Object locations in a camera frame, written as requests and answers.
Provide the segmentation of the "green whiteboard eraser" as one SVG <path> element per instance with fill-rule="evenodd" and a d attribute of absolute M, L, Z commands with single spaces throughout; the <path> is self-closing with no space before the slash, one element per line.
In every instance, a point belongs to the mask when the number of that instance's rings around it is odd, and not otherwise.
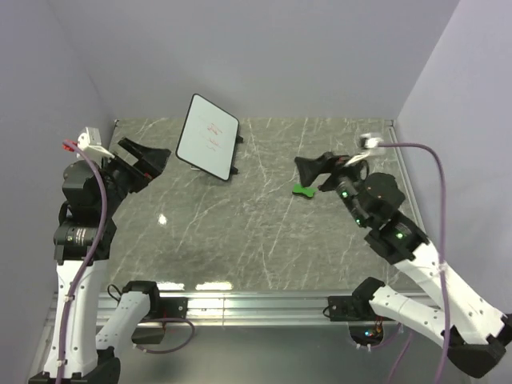
<path fill-rule="evenodd" d="M 306 199 L 312 199 L 316 192 L 317 188 L 311 186 L 302 186 L 300 183 L 297 183 L 293 186 L 292 195 L 299 196 Z"/>

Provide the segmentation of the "small black-framed whiteboard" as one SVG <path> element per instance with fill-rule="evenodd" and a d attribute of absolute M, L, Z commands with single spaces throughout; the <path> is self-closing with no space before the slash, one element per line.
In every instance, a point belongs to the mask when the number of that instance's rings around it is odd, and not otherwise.
<path fill-rule="evenodd" d="M 200 94 L 194 94 L 183 124 L 175 156 L 219 180 L 238 173 L 236 146 L 243 142 L 239 120 Z"/>

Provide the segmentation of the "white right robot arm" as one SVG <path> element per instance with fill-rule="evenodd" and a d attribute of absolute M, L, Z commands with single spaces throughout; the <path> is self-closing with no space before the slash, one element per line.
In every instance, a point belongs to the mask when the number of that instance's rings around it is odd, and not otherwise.
<path fill-rule="evenodd" d="M 489 304 L 450 266 L 442 264 L 436 246 L 400 211 L 405 195 L 391 174 L 372 173 L 362 156 L 326 152 L 315 159 L 296 157 L 300 184 L 327 179 L 321 192 L 335 192 L 361 228 L 376 255 L 411 278 L 436 304 L 408 298 L 376 278 L 366 278 L 348 306 L 329 297 L 331 321 L 392 319 L 439 345 L 446 358 L 472 378 L 483 378 L 502 360 L 511 342 L 511 316 Z"/>

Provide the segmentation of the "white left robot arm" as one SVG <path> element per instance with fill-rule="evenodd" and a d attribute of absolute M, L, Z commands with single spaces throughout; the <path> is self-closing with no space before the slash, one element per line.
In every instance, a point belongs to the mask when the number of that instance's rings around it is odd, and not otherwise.
<path fill-rule="evenodd" d="M 121 355 L 134 346 L 132 335 L 142 321 L 162 312 L 156 282 L 128 282 L 103 328 L 97 328 L 101 286 L 117 227 L 113 215 L 123 200 L 164 171 L 168 149 L 150 148 L 122 138 L 133 155 L 129 164 L 100 144 L 65 140 L 65 150 L 79 159 L 63 173 L 65 201 L 54 232 L 58 297 L 54 333 L 46 362 L 30 383 L 116 383 Z"/>

